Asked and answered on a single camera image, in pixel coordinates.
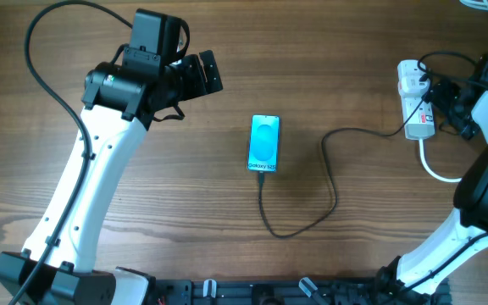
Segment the blue Galaxy smartphone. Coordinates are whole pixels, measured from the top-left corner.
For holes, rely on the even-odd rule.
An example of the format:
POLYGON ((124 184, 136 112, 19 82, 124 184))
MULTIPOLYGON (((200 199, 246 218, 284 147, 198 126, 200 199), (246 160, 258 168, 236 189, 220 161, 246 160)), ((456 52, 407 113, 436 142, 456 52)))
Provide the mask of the blue Galaxy smartphone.
POLYGON ((280 139, 280 117, 252 116, 247 168, 251 171, 274 173, 277 170, 280 139))

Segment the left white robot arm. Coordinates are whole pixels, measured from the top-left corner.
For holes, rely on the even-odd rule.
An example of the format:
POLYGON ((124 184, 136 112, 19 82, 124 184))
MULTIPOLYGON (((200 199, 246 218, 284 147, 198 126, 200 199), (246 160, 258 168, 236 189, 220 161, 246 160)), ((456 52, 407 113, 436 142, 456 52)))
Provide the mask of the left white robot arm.
POLYGON ((75 144, 41 221, 19 252, 0 254, 0 283, 18 304, 148 304, 156 280, 127 268, 97 271, 97 244, 123 171, 158 112, 219 92, 214 54, 188 53, 189 25, 138 9, 130 41, 85 78, 83 109, 72 113, 75 144))

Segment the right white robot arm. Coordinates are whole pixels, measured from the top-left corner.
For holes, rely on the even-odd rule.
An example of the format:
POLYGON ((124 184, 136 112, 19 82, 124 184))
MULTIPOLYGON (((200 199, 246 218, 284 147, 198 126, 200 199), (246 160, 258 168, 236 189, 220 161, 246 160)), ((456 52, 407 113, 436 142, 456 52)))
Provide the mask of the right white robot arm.
POLYGON ((379 270, 371 291, 378 304, 430 302, 450 273, 488 248, 488 53, 475 63, 467 82, 480 93, 468 113, 487 145, 458 182, 454 208, 440 227, 379 270))

